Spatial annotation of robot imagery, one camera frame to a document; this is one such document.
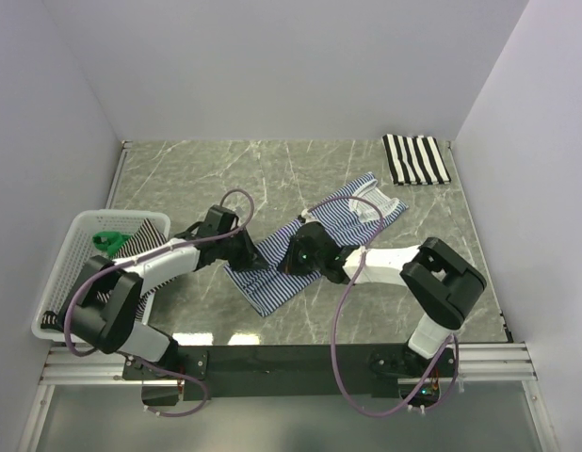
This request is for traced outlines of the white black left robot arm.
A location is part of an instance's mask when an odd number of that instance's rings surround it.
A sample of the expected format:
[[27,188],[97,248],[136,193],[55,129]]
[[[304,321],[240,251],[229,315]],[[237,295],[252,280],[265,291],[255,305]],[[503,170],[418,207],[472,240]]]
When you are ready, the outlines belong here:
[[178,343],[137,319],[145,296],[171,280],[225,261],[233,270],[268,268],[237,214],[220,205],[172,239],[127,258],[93,256],[83,265],[63,302],[57,324],[95,349],[144,360],[156,378],[182,369]]

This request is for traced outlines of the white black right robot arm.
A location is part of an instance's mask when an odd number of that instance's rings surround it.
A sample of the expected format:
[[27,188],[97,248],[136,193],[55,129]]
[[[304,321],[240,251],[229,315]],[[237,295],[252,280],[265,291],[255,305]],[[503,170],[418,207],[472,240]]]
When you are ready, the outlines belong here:
[[332,283],[385,283],[409,289],[424,313],[403,352],[408,372],[423,376],[436,364],[443,341],[461,329],[487,287],[476,268],[442,239],[400,249],[340,245],[318,221],[289,240],[277,269],[286,275],[318,273]]

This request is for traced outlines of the blue white striped tank top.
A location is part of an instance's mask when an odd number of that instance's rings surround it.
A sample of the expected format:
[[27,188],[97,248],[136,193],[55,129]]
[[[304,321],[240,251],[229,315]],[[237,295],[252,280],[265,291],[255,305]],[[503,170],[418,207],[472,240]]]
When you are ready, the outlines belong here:
[[[387,228],[408,209],[404,201],[385,195],[371,172],[349,182],[326,200],[327,203],[310,212],[308,218],[320,221],[340,246],[365,245],[376,231],[379,216],[383,216],[382,227]],[[294,219],[257,244],[257,249],[268,263],[267,269],[236,272],[228,265],[224,267],[236,288],[262,317],[271,315],[321,278],[318,272],[291,276],[277,269],[291,236],[301,225],[301,220]]]

